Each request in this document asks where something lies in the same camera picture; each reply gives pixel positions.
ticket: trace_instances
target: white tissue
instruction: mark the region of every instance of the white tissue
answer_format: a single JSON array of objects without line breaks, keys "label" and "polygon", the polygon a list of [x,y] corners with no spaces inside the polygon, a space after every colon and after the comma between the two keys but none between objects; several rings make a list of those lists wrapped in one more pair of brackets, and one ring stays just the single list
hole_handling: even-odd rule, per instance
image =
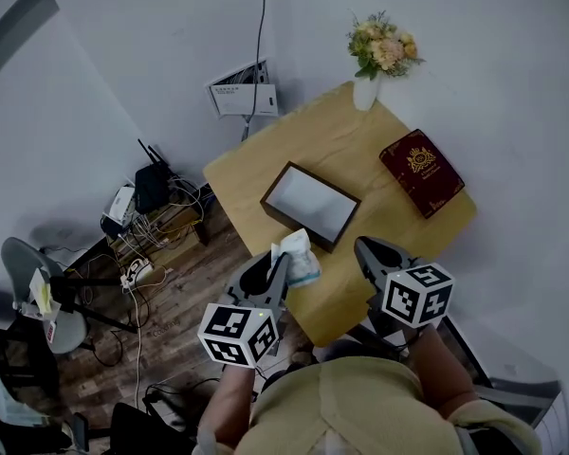
[{"label": "white tissue", "polygon": [[305,286],[315,282],[321,276],[321,264],[314,253],[310,251],[310,247],[310,238],[305,229],[289,234],[279,246],[272,244],[272,266],[283,253],[288,253],[291,256],[291,261],[286,270],[286,283],[291,288]]}]

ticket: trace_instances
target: person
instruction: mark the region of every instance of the person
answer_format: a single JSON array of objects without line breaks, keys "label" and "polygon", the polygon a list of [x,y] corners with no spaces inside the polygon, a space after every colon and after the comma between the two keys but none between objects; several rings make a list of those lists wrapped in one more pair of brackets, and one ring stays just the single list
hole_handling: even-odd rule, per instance
[{"label": "person", "polygon": [[530,426],[478,398],[432,326],[403,331],[414,372],[349,352],[289,368],[262,391],[252,417],[255,371],[228,366],[200,420],[193,455],[541,453]]}]

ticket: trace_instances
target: electrical box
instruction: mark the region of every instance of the electrical box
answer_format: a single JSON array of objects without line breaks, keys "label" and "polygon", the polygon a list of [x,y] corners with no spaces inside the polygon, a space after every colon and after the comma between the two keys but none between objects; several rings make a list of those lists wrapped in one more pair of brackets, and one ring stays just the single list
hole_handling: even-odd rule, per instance
[{"label": "electrical box", "polygon": [[[231,71],[227,76],[207,85],[207,92],[216,115],[249,116],[253,111],[255,63]],[[258,64],[255,116],[278,117],[276,86],[269,83],[266,60]]]}]

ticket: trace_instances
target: gray chair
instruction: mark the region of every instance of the gray chair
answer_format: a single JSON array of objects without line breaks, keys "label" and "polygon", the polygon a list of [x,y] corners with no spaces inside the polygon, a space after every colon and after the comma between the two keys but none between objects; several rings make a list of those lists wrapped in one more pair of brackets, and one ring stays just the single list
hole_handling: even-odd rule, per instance
[{"label": "gray chair", "polygon": [[[12,282],[14,308],[18,309],[19,305],[28,301],[29,282],[36,268],[44,268],[51,278],[64,277],[64,272],[58,264],[20,239],[8,238],[2,244],[1,255],[2,263]],[[83,314],[60,310],[55,323],[57,324],[55,336],[52,342],[48,342],[48,347],[53,354],[65,354],[78,347],[88,348],[84,344],[88,329]],[[43,324],[46,335],[50,322],[44,321]]]}]

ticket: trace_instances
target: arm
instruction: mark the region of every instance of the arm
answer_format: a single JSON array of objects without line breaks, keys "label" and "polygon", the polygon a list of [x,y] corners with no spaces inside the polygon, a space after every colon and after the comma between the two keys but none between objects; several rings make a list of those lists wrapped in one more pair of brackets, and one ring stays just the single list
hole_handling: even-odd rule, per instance
[{"label": "arm", "polygon": [[[415,330],[404,328],[407,341]],[[433,326],[424,329],[421,337],[409,348],[415,372],[419,377],[426,404],[448,418],[459,407],[478,399],[464,366],[455,358]]]},{"label": "arm", "polygon": [[215,434],[217,443],[236,448],[248,431],[255,370],[228,366],[200,419],[198,430]]}]

